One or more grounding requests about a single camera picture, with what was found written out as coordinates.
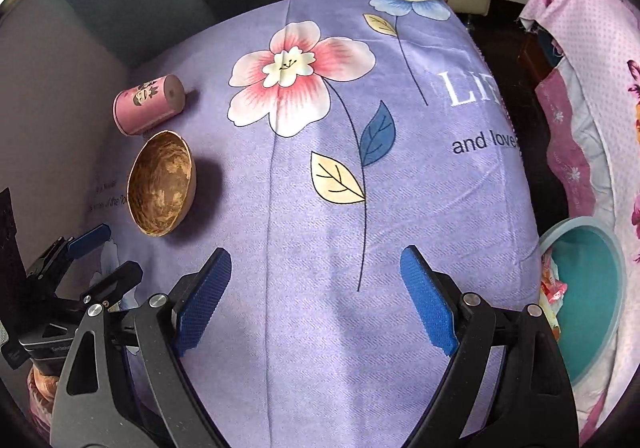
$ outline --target purple bedsheet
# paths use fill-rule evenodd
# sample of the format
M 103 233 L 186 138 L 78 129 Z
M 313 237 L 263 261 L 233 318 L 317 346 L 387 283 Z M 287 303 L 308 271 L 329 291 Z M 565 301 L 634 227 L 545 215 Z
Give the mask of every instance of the purple bedsheet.
M 142 266 L 139 302 L 216 247 L 231 254 L 182 362 L 233 448 L 400 447 L 448 362 L 402 282 L 402 249 L 495 306 L 538 298 L 520 152 L 465 28 L 442 0 L 289 0 L 196 34 L 133 80 L 169 73 L 187 107 L 157 130 L 193 151 L 190 214 L 166 237 L 137 229 L 126 183 L 145 138 L 114 125 L 89 224 L 109 224 L 118 261 Z

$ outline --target leaf print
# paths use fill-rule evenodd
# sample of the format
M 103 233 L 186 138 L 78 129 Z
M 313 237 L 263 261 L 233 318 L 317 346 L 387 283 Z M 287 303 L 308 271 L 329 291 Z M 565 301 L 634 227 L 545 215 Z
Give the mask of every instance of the leaf print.
M 636 81 L 640 80 L 640 65 L 638 65 L 634 60 L 628 60 L 628 62 L 626 62 L 626 66 L 629 67 L 629 72 L 631 72 L 633 78 Z
M 364 193 L 347 166 L 331 157 L 311 152 L 311 180 L 318 195 L 334 204 L 364 201 Z
M 362 132 L 360 161 L 368 166 L 382 159 L 396 140 L 396 124 L 386 104 L 380 101 L 378 111 Z
M 388 36 L 398 36 L 398 33 L 394 29 L 393 25 L 380 16 L 375 14 L 365 14 L 364 19 L 367 21 L 367 25 L 374 31 L 380 34 L 387 34 Z

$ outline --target metal screw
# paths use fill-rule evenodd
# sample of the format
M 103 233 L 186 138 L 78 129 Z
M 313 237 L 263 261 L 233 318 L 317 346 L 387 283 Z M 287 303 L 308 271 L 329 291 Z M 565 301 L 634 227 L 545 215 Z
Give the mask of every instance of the metal screw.
M 542 316 L 542 309 L 535 305 L 534 303 L 527 305 L 527 312 L 530 316 L 537 318 L 538 316 Z
M 149 298 L 149 305 L 154 308 L 162 307 L 166 304 L 166 294 L 158 293 Z
M 98 316 L 102 312 L 102 306 L 99 303 L 94 303 L 86 312 L 89 316 Z
M 480 304 L 480 297 L 476 293 L 467 293 L 462 297 L 462 301 L 469 307 L 476 307 Z

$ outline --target blue leaf print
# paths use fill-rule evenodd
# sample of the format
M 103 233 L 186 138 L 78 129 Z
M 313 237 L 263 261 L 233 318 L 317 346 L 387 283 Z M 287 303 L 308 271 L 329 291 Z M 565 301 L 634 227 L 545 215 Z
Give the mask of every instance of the blue leaf print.
M 360 161 L 368 166 L 382 159 L 391 150 L 396 140 L 396 124 L 389 109 L 380 101 L 378 111 L 362 132 L 360 138 Z

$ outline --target gray wall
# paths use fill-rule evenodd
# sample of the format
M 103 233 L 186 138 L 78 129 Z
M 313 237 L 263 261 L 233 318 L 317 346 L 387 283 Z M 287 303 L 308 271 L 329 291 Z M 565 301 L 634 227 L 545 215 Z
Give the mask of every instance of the gray wall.
M 20 0 L 0 20 L 0 190 L 11 190 L 26 267 L 55 238 L 80 231 L 128 74 L 64 0 Z M 79 291 L 73 280 L 61 289 Z M 26 365 L 11 371 L 0 358 L 0 377 L 24 410 Z

